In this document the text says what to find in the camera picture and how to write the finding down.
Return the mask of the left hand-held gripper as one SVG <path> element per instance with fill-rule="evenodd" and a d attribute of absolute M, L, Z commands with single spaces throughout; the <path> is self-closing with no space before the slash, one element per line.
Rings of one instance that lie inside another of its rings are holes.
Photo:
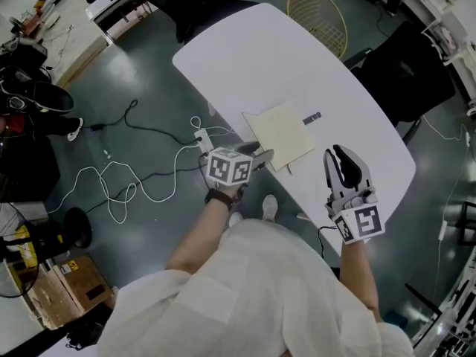
<path fill-rule="evenodd" d="M 272 149 L 259 155 L 246 155 L 253 154 L 259 148 L 259 142 L 243 142 L 237 145 L 237 151 L 224 147 L 211 150 L 208 153 L 206 177 L 227 187 L 249 183 L 251 174 L 264 168 L 274 157 Z"/>

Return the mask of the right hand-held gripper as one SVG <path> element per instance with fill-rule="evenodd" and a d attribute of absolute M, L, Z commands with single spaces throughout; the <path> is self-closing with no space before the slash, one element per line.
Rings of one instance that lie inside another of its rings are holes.
<path fill-rule="evenodd" d="M 346 147 L 335 144 L 332 149 L 334 155 L 330 149 L 324 152 L 327 186 L 332 196 L 343 197 L 330 199 L 325 207 L 343 243 L 350 245 L 382 235 L 385 225 L 380 219 L 369 167 Z"/>

